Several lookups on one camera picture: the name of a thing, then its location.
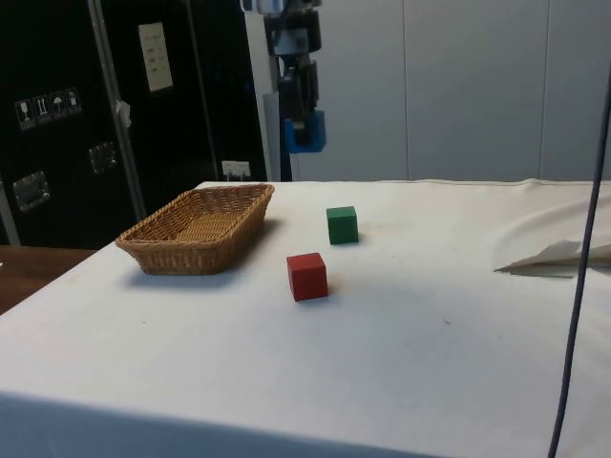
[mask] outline white panel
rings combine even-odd
[[[295,180],[407,178],[403,0],[326,0],[318,62],[327,147]]]
[[[406,0],[410,178],[539,172],[549,0]]]
[[[544,178],[592,179],[611,59],[610,19],[609,0],[552,0]]]
[[[268,180],[279,180],[274,176],[273,159],[271,157],[268,142],[267,122],[265,119],[264,96],[271,94],[271,73],[269,69],[269,55],[267,54],[267,42],[265,41],[265,27],[263,17],[255,13],[245,15],[246,35],[248,36],[248,48],[250,50],[250,62],[252,65],[252,79],[257,95],[257,112],[261,127],[261,140],[263,144],[263,156],[265,159],[265,170]]]

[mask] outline black cabinet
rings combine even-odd
[[[99,248],[136,219],[87,3],[0,10],[0,173],[19,238]]]
[[[223,160],[248,161],[265,180],[239,2],[99,1],[147,213],[218,180]]]

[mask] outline red cube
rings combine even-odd
[[[290,256],[286,263],[295,301],[328,296],[327,268],[319,253]]]

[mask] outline metal frame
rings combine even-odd
[[[7,193],[5,191],[4,182],[0,177],[0,220],[4,224],[4,229],[7,232],[9,243],[11,245],[21,245],[19,239],[19,233],[17,232],[17,226],[12,218],[11,207],[9,206],[9,200],[7,199]]]
[[[210,146],[210,156],[212,159],[212,165],[214,167],[215,179],[216,181],[219,181],[219,164],[217,163],[217,152],[215,150],[214,142],[212,140],[212,126],[210,124],[210,115],[208,113],[206,91],[203,85],[203,75],[201,73],[200,62],[200,47],[198,45],[198,39],[195,34],[195,21],[193,20],[193,9],[191,8],[191,0],[186,0],[185,4],[187,7],[187,16],[189,20],[189,34],[191,35],[191,44],[193,46],[193,57],[195,58],[195,65],[198,71],[198,86],[200,87],[201,105],[203,106],[203,115],[205,116],[208,145]]]
[[[130,188],[130,196],[132,206],[138,221],[144,219],[147,215],[144,206],[144,198],[142,197],[142,189],[140,188],[140,180],[137,175],[136,160],[134,158],[134,150],[127,127],[120,119],[119,113],[116,111],[116,103],[121,100],[121,94],[118,89],[118,81],[116,79],[115,63],[111,53],[110,43],[108,41],[108,33],[104,23],[104,13],[102,11],[101,0],[87,0],[89,14],[92,19],[94,28],[95,45],[99,54],[99,60],[104,77],[104,86],[106,86],[106,94],[108,95],[108,103],[111,107],[113,124],[115,125],[116,138],[118,141],[118,149],[123,159],[123,168],[127,177],[128,186]]]

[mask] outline black cable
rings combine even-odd
[[[548,458],[556,457],[556,452],[558,451],[558,443],[560,442],[560,433],[562,432],[562,423],[564,422],[566,402],[569,397],[569,385],[571,383],[571,367],[573,365],[573,352],[575,351],[575,339],[577,337],[579,313],[581,311],[581,300],[583,298],[583,287],[585,285],[585,272],[587,270],[588,258],[590,256],[590,242],[592,241],[594,218],[596,216],[596,208],[599,203],[600,182],[602,181],[602,170],[604,168],[604,157],[607,146],[607,137],[609,134],[610,115],[611,67],[609,69],[609,77],[607,80],[607,92],[604,99],[604,111],[602,112],[602,127],[600,128],[599,150],[597,154],[596,168],[594,172],[594,181],[592,183],[592,196],[590,197],[588,217],[587,221],[585,222],[585,232],[583,233],[583,245],[581,247],[581,259],[579,260],[579,273],[577,278],[577,288],[575,291],[575,302],[573,304],[573,314],[571,316],[571,325],[569,327],[569,339],[566,344],[566,356],[564,358],[564,372],[562,374],[562,388],[560,390],[558,414],[556,417],[556,424],[554,425],[552,444],[550,445],[550,450],[547,454]]]

